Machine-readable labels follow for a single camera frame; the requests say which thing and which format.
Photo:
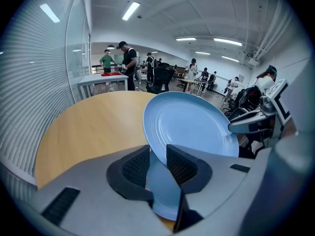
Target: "person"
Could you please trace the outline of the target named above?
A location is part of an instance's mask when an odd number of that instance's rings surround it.
[[[269,88],[275,84],[277,77],[277,69],[270,65],[266,71],[259,74],[256,78],[255,85],[259,88],[263,95],[269,90]]]
[[[192,59],[191,60],[191,64],[189,65],[189,68],[186,69],[186,77],[188,80],[194,81],[194,79],[196,78],[196,75],[198,74],[198,66],[197,66],[197,60],[196,59]]]
[[[127,69],[127,71],[125,72],[125,75],[128,76],[128,79],[127,79],[128,91],[134,91],[135,86],[133,82],[133,74],[134,74],[135,65],[137,64],[137,53],[125,41],[121,41],[118,44],[117,49],[121,49],[124,52],[123,65],[125,65]]]
[[[154,81],[154,75],[153,75],[154,57],[152,57],[151,53],[148,53],[147,56],[148,56],[148,58],[147,58],[147,62],[145,64],[148,67],[147,82],[153,83],[153,81]]]
[[[217,72],[215,71],[214,73],[212,73],[210,75],[210,78],[208,80],[207,91],[209,91],[209,92],[212,91],[212,88],[213,88],[213,86],[215,84],[216,78],[217,78]]]
[[[201,79],[202,81],[207,81],[208,78],[209,78],[208,68],[205,67],[205,69],[203,69],[203,71],[202,71],[202,73],[201,73],[200,79]],[[201,91],[202,91],[203,93],[205,93],[205,85],[206,85],[206,84],[202,84],[202,89],[201,89]]]
[[[235,81],[235,82],[238,81],[238,77],[235,77],[235,78],[234,78],[234,81]],[[238,88],[238,85],[237,85],[234,81],[231,80],[231,85],[229,86],[229,88],[228,88],[228,90],[227,90],[227,95],[226,95],[226,97],[225,97],[225,99],[224,99],[224,101],[223,101],[223,104],[224,104],[224,105],[226,105],[226,101],[227,101],[227,100],[229,99],[229,97],[231,96],[233,90],[234,90],[235,88]]]
[[[103,66],[104,73],[110,73],[110,62],[113,62],[117,65],[113,58],[109,56],[109,50],[104,51],[105,55],[99,60],[99,63]]]

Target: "black t-shirt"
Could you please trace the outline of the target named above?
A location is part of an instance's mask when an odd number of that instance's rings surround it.
[[[137,53],[134,49],[126,51],[124,53],[123,65],[128,65],[132,61],[132,58],[136,58],[136,57],[137,57]],[[134,73],[134,67],[135,67],[135,65],[129,67],[128,70],[125,72],[125,75],[133,74]]]
[[[147,62],[149,63],[148,67],[151,68],[153,67],[153,61],[154,61],[154,57],[148,57],[147,58]]]

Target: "red object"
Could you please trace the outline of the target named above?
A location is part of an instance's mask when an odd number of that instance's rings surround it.
[[[114,73],[103,73],[102,76],[113,76],[113,75],[121,75],[120,72],[114,72]]]

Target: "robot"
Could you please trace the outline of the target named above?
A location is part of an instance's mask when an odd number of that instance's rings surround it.
[[[282,99],[287,86],[278,81],[256,110],[229,125],[263,142],[255,160],[167,145],[167,167],[181,188],[174,233],[266,235],[294,209],[314,171],[315,136],[280,140],[291,118]],[[18,206],[48,235],[171,235],[145,189],[149,153],[141,146],[81,162]]]

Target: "white ceiling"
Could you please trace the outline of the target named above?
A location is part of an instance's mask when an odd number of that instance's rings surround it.
[[[196,41],[179,43],[190,51],[241,60],[244,51],[252,54],[266,34],[278,0],[92,0],[93,30],[102,29],[107,21],[119,23],[133,1],[141,5],[128,20],[130,26],[135,21],[150,21],[174,39],[196,37]],[[243,46],[218,43],[214,37]]]

